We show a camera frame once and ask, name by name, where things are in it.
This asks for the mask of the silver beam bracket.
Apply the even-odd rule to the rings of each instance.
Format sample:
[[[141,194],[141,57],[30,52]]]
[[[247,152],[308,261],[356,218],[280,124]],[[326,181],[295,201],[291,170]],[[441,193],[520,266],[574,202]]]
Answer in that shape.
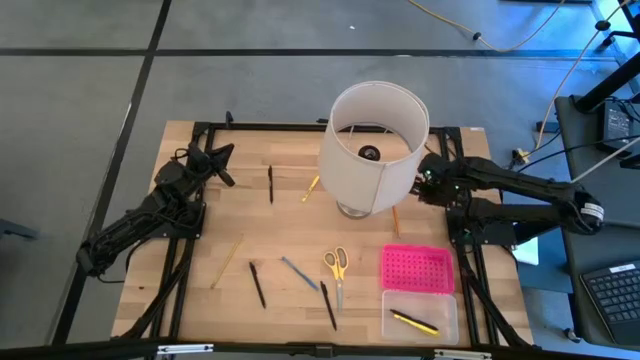
[[[435,349],[434,358],[446,360],[493,360],[491,353],[452,349]]]
[[[157,355],[179,355],[191,353],[213,352],[215,346],[211,343],[204,344],[164,344],[157,347]]]

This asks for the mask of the light wooden stick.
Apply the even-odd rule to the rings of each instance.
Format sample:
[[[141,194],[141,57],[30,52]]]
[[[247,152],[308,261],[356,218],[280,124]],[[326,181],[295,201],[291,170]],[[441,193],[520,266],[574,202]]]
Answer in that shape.
[[[237,252],[238,248],[241,246],[241,244],[243,242],[244,242],[244,234],[242,234],[240,236],[240,238],[234,243],[234,245],[230,249],[229,253],[227,254],[224,262],[222,263],[221,267],[219,268],[219,271],[216,274],[215,279],[213,280],[213,282],[211,283],[211,285],[209,287],[211,290],[215,289],[215,287],[219,283],[220,279],[224,275],[224,273],[226,271],[226,268],[228,267],[229,263],[231,262],[231,260],[233,259],[235,253]]]

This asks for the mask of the black stand leg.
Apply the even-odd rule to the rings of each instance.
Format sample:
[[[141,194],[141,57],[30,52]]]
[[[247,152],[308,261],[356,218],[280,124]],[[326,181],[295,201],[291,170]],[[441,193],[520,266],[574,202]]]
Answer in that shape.
[[[609,96],[623,85],[630,82],[639,73],[640,58],[637,60],[630,59],[604,79],[600,84],[596,85],[585,96],[580,97],[575,102],[575,108],[580,112],[589,112],[594,108],[597,108]]]

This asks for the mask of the blue pen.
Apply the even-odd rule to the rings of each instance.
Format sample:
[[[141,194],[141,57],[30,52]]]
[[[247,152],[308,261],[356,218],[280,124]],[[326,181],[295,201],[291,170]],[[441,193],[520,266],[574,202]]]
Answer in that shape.
[[[307,283],[313,290],[320,291],[320,287],[304,272],[302,272],[291,260],[282,256],[281,261],[284,262],[289,268],[291,268],[299,277],[301,277],[305,283]]]

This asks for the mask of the grey chair foot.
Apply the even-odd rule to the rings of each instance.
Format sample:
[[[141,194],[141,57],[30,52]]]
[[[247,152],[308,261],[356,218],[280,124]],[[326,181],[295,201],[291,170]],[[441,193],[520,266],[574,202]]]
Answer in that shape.
[[[14,223],[12,221],[0,219],[0,239],[2,239],[5,235],[15,235],[26,240],[34,240],[37,238],[38,232],[34,229]]]

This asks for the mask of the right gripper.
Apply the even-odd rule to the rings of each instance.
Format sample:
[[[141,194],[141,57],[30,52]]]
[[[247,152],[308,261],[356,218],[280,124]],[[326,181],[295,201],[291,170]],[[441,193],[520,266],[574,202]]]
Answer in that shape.
[[[453,206],[466,203],[470,199],[470,192],[454,182],[451,170],[455,169],[455,162],[435,153],[427,154],[418,166],[412,194],[419,201],[430,205]]]

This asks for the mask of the dark grey side table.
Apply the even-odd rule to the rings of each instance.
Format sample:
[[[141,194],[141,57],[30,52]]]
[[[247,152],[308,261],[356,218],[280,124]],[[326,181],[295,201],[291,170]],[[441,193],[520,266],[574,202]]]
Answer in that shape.
[[[558,97],[554,105],[565,148],[582,145],[566,154],[574,179],[608,156],[594,145],[598,115],[576,110],[570,97]],[[607,224],[640,228],[640,169],[621,168],[619,162],[608,160],[579,183],[602,204]]]
[[[613,342],[580,276],[640,260],[640,228],[606,224],[595,235],[563,232],[573,294],[569,296],[575,334],[587,342],[640,352],[640,346]]]

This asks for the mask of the black pen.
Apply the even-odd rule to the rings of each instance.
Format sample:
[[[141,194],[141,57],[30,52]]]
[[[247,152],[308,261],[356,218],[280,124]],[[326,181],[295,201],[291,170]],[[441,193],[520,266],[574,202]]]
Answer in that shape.
[[[337,331],[337,323],[336,323],[336,319],[335,319],[335,315],[333,313],[333,309],[329,300],[329,295],[328,295],[328,289],[325,285],[325,283],[323,281],[320,281],[320,289],[323,295],[323,299],[324,299],[324,303],[329,315],[329,319],[331,322],[331,326],[333,328],[334,331]]]
[[[267,307],[266,306],[266,300],[264,298],[264,294],[263,294],[263,291],[262,291],[262,288],[261,288],[261,284],[259,282],[257,268],[256,268],[255,264],[253,262],[251,262],[251,261],[249,262],[249,268],[250,268],[250,271],[251,271],[251,274],[252,274],[252,278],[253,278],[253,281],[254,281],[254,284],[255,284],[255,287],[256,287],[256,291],[257,291],[261,306],[264,309],[266,309],[266,307]]]
[[[403,316],[403,317],[409,318],[409,319],[411,319],[411,320],[414,320],[414,321],[416,321],[416,322],[419,322],[419,323],[422,323],[422,324],[425,324],[425,325],[428,325],[428,326],[430,326],[430,327],[433,327],[433,328],[438,329],[437,327],[435,327],[435,326],[433,326],[433,325],[431,325],[431,324],[428,324],[428,323],[423,322],[423,321],[421,321],[421,320],[415,319],[415,318],[413,318],[413,317],[411,317],[411,316],[409,316],[409,315],[407,315],[407,314],[405,314],[405,313],[402,313],[402,312],[400,312],[400,311],[398,311],[398,310],[390,309],[390,312],[392,313],[392,315],[397,314],[397,315],[400,315],[400,316]]]

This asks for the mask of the pink perforated box lid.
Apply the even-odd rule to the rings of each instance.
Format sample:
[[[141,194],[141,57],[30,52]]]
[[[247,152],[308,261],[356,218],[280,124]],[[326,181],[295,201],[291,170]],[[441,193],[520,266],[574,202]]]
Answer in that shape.
[[[447,249],[387,244],[381,253],[381,285],[387,290],[450,295],[453,259]]]

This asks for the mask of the yellow handled scissors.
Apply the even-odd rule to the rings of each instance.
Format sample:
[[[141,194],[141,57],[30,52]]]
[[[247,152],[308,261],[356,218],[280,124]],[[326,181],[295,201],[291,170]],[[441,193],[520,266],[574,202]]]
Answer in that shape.
[[[349,266],[348,254],[344,247],[338,246],[333,251],[328,251],[323,256],[323,261],[330,268],[336,282],[336,299],[338,311],[343,310],[344,279]]]

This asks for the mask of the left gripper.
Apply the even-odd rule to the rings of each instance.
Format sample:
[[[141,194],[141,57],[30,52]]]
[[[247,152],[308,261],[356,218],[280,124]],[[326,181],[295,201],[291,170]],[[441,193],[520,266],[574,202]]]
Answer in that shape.
[[[201,150],[195,142],[188,144],[188,160],[185,173],[191,188],[197,188],[209,178],[218,176],[228,187],[235,185],[226,171],[234,144],[229,143],[213,150]]]

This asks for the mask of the black laptop keyboard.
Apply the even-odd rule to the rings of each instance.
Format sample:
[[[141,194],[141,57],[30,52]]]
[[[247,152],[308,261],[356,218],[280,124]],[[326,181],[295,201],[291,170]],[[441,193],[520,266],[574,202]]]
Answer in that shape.
[[[640,260],[580,276],[614,343],[640,346]]]

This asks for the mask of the white paper sheet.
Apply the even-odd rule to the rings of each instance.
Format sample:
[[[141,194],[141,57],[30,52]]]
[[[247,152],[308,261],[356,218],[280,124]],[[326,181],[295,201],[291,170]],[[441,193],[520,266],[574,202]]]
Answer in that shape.
[[[517,262],[537,266],[539,264],[539,240],[537,237],[511,247],[511,253]]]

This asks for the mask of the clear plastic supply box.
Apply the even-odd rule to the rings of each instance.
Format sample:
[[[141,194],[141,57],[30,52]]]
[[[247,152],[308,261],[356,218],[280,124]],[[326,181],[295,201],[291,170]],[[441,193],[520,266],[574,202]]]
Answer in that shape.
[[[439,329],[429,335],[395,319],[390,309],[398,310]],[[386,340],[417,345],[457,345],[459,327],[457,302],[451,295],[386,290],[382,295],[381,334]]]

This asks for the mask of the black power adapter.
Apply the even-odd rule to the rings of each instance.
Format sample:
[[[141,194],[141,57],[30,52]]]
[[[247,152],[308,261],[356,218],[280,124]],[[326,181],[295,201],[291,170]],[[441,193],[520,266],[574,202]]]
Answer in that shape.
[[[635,135],[635,125],[638,117],[633,113],[632,106],[621,100],[605,101],[598,116],[598,140],[600,144],[596,147],[606,153],[613,153],[616,150],[629,144]]]

